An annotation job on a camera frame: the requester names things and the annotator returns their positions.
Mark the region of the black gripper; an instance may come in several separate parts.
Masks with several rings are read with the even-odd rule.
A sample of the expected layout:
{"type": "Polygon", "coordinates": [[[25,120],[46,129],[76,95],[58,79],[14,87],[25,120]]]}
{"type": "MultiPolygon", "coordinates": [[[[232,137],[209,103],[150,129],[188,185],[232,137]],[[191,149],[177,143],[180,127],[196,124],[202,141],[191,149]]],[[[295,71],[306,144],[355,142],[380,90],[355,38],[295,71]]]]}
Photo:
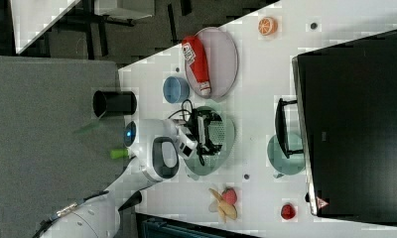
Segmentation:
{"type": "Polygon", "coordinates": [[[221,116],[210,107],[195,108],[188,121],[188,127],[198,141],[199,156],[213,156],[221,151],[222,143],[210,135],[223,126],[221,116]]]}

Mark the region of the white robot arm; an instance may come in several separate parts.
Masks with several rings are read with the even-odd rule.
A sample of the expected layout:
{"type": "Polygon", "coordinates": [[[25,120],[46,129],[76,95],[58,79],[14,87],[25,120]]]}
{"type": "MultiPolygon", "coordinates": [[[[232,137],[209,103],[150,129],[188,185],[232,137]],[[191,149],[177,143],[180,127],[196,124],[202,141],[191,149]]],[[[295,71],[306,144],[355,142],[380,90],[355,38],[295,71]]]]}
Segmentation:
{"type": "Polygon", "coordinates": [[[41,223],[32,238],[113,238],[120,227],[119,212],[135,193],[173,178],[180,161],[211,155],[221,149],[208,130],[223,124],[209,107],[193,110],[187,119],[142,119],[130,122],[124,145],[130,162],[105,190],[76,201],[41,223]]]}

